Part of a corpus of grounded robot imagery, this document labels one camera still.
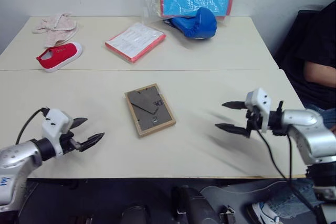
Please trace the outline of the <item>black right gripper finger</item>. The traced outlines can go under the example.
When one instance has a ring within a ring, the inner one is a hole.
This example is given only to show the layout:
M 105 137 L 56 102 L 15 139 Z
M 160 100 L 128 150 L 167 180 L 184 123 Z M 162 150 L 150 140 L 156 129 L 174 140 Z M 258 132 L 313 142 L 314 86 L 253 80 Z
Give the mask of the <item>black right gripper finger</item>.
M 247 109 L 244 101 L 229 101 L 223 103 L 222 106 L 235 110 Z
M 242 135 L 244 137 L 250 137 L 250 132 L 246 128 L 243 128 L 243 127 L 237 127 L 233 124 L 227 124 L 227 123 L 218 123 L 218 124 L 215 124 L 215 126 L 228 133 Z

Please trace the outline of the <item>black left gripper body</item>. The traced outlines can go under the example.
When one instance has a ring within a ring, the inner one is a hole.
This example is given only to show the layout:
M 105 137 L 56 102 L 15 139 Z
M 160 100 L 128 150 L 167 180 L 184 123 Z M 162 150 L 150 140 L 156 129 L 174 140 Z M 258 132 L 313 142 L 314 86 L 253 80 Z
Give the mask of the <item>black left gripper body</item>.
M 74 140 L 72 131 L 68 131 L 60 136 L 60 146 L 64 155 L 74 150 L 80 150 L 80 143 Z

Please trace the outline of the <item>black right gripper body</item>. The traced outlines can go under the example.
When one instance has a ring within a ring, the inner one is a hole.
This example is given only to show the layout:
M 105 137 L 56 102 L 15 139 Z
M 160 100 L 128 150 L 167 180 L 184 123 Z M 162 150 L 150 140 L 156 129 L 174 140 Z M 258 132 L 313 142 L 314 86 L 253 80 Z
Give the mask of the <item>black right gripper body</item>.
M 260 114 L 260 109 L 256 105 L 254 105 L 251 111 L 247 111 L 246 119 L 247 125 L 245 136 L 247 138 L 250 138 L 252 131 L 259 132 L 259 130 L 261 129 L 263 117 Z

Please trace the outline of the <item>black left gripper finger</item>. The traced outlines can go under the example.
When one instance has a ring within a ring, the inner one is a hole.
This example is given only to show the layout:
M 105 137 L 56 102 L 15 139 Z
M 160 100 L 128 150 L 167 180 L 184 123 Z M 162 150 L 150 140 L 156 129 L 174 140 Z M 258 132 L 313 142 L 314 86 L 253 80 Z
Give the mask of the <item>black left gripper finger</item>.
M 84 152 L 87 149 L 93 147 L 94 145 L 96 145 L 103 137 L 104 137 L 105 133 L 97 133 L 91 137 L 89 137 L 85 142 L 82 142 L 79 144 L 79 152 Z
M 73 120 L 73 123 L 71 125 L 71 129 L 74 129 L 80 125 L 82 125 L 83 123 L 85 123 L 88 119 L 87 118 L 75 118 Z

